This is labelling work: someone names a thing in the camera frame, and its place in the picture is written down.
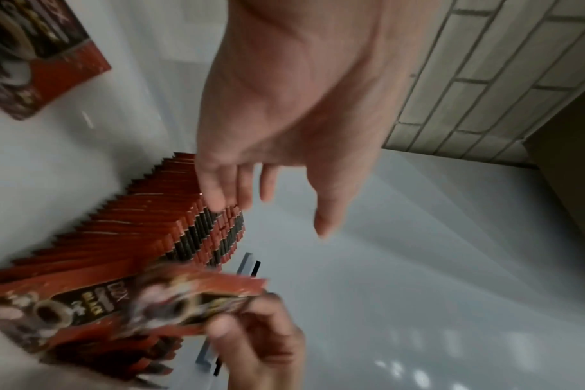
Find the finger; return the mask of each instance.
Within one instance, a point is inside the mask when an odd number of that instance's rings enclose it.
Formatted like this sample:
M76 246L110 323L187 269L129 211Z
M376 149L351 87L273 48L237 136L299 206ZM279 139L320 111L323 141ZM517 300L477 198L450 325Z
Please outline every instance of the finger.
M279 170L279 165L262 165L262 172L260 174L260 200L263 202L271 202L273 200Z
M237 204L237 165L223 166L218 169L220 185L227 206Z
M254 164L243 164L237 169L237 197L241 210L252 207Z
M208 322L205 330L235 382L251 385L260 361L239 321L232 315L221 314Z
M277 335L290 336L297 331L282 299L276 294L266 294L255 298L248 304L244 313L261 317L269 329Z
M203 168L199 160L197 160L196 175L198 176L198 183L200 184L207 207L212 212L219 213L226 207L226 198L224 198L224 190L220 185L217 172L212 169Z
M318 194L314 229L320 238L329 237L344 222L347 207L347 199L326 199Z

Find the stack of coffee sachets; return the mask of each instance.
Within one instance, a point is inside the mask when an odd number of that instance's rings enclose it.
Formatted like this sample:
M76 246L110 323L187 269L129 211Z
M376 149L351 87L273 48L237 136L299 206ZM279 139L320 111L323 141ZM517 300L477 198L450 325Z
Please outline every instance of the stack of coffee sachets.
M265 281L218 274L245 228L201 198L194 155L175 153L53 246L0 270L0 330L48 362L132 384L166 375L182 337L238 310Z

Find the tiled wall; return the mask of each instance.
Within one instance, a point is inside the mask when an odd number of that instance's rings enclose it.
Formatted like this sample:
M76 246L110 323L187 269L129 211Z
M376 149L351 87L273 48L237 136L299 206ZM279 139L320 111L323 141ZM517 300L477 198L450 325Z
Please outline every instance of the tiled wall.
M585 90L585 0L443 0L385 147L532 164L521 140Z

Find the hand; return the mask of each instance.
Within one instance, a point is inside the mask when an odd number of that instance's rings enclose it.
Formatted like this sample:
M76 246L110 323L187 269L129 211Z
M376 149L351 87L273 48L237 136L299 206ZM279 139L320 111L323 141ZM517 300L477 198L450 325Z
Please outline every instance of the hand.
M254 299L238 317L218 315L206 332L230 372L229 390L302 388L305 337L278 296Z
M322 237L340 225L395 121L438 0L229 0L207 79L196 169L207 205L273 198L306 166Z

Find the fingernail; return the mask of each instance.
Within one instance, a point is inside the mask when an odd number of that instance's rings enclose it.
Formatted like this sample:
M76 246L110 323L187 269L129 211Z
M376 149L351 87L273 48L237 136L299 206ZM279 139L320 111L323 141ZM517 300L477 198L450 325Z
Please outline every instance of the fingernail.
M223 315L214 319L207 325L207 334L216 339L225 336L233 327L233 319L228 315Z

